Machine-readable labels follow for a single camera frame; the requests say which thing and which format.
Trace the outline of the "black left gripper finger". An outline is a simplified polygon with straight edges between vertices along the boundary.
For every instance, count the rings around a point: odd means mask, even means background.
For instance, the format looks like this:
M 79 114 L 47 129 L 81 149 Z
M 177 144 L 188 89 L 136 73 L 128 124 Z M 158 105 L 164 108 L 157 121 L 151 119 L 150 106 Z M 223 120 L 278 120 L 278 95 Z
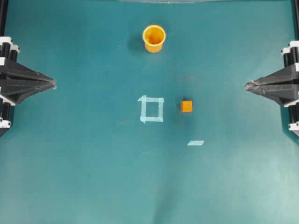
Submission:
M 4 74 L 14 78 L 45 81 L 55 84 L 56 81 L 40 72 L 33 71 L 17 62 L 4 58 Z
M 40 92 L 55 89 L 55 82 L 34 81 L 34 80 L 6 80 L 4 81 L 4 97 L 20 104 L 26 98 L 29 98 Z

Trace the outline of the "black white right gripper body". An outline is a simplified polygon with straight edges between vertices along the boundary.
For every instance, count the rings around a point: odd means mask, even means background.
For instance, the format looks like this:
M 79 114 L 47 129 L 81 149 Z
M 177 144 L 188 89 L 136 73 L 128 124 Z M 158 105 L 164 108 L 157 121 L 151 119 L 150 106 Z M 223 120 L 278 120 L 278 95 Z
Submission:
M 288 100 L 284 107 L 289 112 L 289 131 L 299 136 L 299 41 L 291 41 L 286 48 L 281 50 L 285 68 L 291 68 L 293 76 L 291 84 L 294 85 L 294 99 Z

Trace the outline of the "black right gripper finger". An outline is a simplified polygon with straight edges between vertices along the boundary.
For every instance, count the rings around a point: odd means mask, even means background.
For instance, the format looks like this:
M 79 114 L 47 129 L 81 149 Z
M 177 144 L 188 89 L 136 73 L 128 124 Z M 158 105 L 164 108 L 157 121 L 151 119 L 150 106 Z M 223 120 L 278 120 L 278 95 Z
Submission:
M 268 76 L 246 83 L 245 87 L 272 85 L 272 84 L 296 84 L 297 83 L 297 64 L 289 65 Z
M 245 87 L 246 91 L 284 105 L 298 99 L 298 84 L 275 84 Z

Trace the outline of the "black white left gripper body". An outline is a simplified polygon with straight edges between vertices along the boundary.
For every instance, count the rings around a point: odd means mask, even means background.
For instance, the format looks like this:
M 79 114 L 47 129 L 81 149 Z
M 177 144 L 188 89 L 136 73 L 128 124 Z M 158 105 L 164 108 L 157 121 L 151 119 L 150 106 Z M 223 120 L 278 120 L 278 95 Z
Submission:
M 4 66 L 8 60 L 16 62 L 20 52 L 18 45 L 13 44 L 13 39 L 8 36 L 0 38 L 0 136 L 2 137 L 14 123 L 15 103 L 4 96 Z

